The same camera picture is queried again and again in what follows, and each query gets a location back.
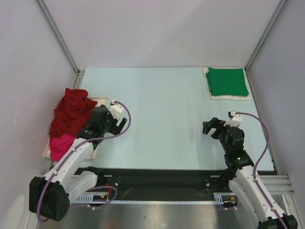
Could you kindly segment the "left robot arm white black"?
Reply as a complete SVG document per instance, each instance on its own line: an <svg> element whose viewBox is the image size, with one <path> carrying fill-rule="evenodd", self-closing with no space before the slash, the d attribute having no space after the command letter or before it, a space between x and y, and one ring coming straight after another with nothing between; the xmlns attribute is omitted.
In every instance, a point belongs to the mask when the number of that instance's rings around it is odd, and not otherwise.
<svg viewBox="0 0 305 229"><path fill-rule="evenodd" d="M95 107L90 120L85 122L60 161L45 175L31 180L29 211L36 214L38 222L62 220L71 203L86 191L112 190L114 196L105 204L115 200L118 190L106 184L101 169L89 167L77 177L74 177L74 173L103 140L117 138L129 129L132 119L121 119L123 111L128 112L128 108L115 100L110 107Z"/></svg>

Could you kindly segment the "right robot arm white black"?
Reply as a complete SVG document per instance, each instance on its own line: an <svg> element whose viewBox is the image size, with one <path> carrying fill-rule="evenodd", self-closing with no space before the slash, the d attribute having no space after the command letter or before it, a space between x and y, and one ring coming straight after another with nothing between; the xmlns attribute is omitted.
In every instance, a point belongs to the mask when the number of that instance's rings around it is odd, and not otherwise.
<svg viewBox="0 0 305 229"><path fill-rule="evenodd" d="M214 129L211 137L219 140L224 149L228 168L220 179L220 187L237 196L258 229L296 229L296 218L285 213L259 177L252 159L244 149L245 134L239 125L240 122L234 118L226 122L214 117L203 122L203 134Z"/></svg>

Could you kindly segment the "green t-shirt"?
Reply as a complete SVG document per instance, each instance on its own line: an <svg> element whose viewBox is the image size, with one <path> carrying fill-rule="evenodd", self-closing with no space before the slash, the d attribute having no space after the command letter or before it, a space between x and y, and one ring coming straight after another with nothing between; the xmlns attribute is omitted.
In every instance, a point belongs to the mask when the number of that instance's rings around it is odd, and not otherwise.
<svg viewBox="0 0 305 229"><path fill-rule="evenodd" d="M243 68L209 67L205 76L212 96L247 97L249 95Z"/></svg>

